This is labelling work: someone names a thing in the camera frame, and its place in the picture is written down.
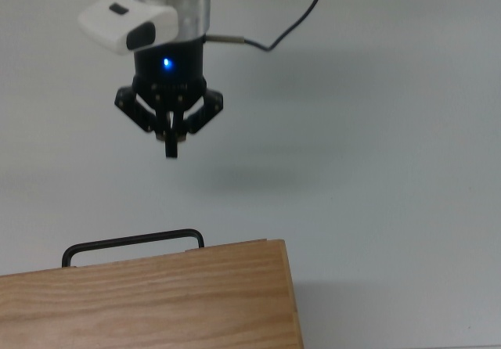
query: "wooden lid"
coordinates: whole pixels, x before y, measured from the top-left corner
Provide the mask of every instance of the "wooden lid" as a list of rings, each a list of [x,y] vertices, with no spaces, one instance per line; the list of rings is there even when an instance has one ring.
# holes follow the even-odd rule
[[[302,349],[283,241],[0,277],[9,349]]]

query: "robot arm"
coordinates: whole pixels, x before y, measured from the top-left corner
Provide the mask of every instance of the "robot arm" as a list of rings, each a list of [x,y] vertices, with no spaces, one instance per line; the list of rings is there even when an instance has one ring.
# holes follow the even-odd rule
[[[209,28],[210,0],[99,0],[79,17],[81,29],[118,54],[193,40]]]
[[[94,41],[118,54],[134,53],[132,86],[115,105],[165,142],[167,157],[222,110],[222,95],[207,89],[203,47],[211,0],[99,0],[78,18]],[[136,99],[139,95],[144,106]],[[199,99],[203,106],[186,115]]]

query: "blue led light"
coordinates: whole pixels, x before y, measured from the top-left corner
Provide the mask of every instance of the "blue led light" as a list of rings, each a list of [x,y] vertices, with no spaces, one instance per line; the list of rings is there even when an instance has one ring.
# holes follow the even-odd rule
[[[164,69],[165,70],[172,70],[173,66],[174,66],[174,64],[172,63],[172,61],[169,58],[164,58]]]

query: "white table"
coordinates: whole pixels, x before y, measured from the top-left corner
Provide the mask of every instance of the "white table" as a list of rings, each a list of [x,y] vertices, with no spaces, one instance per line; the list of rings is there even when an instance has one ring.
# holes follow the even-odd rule
[[[0,274],[284,238],[308,349],[501,342],[501,0],[322,0],[272,54],[208,45],[225,110],[179,160],[114,107],[132,56],[80,33],[94,1],[0,0]],[[310,1],[213,0],[211,32]]]

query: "wooden box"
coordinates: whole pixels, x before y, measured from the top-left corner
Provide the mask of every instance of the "wooden box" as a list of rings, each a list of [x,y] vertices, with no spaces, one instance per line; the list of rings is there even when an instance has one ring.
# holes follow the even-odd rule
[[[285,243],[0,277],[8,349],[302,349]]]

